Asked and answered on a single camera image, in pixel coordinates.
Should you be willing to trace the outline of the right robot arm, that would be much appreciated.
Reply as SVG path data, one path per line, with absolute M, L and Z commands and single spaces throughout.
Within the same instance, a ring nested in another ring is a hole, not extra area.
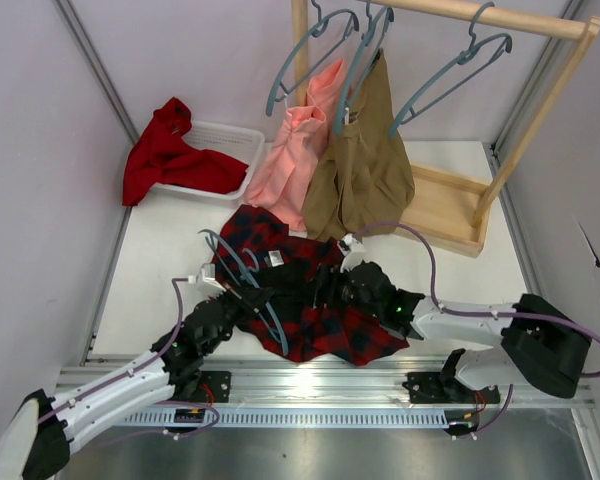
M 557 398 L 574 396 L 591 340 L 548 301 L 525 293 L 514 303 L 446 305 L 394 286 L 374 262 L 350 270 L 322 265 L 310 281 L 314 306 L 351 308 L 396 338 L 481 345 L 447 358 L 440 382 L 453 390 L 526 383 Z

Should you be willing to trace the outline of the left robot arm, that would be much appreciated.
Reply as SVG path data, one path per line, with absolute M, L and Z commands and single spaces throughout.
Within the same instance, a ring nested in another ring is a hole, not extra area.
M 0 479 L 49 479 L 125 418 L 162 402 L 189 401 L 205 358 L 261 313 L 272 294 L 225 286 L 190 313 L 180 311 L 174 328 L 128 364 L 63 394 L 29 393 L 0 439 Z

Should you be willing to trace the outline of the red navy plaid skirt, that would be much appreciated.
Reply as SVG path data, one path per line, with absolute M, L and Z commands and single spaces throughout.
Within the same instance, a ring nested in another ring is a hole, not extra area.
M 293 236 L 274 214 L 249 205 L 233 213 L 220 237 L 259 286 L 274 290 L 270 304 L 284 331 L 287 352 L 273 338 L 278 330 L 268 311 L 238 324 L 265 350 L 294 363 L 332 354 L 364 366 L 409 346 L 371 315 L 334 298 L 331 284 L 343 260 L 335 240 Z

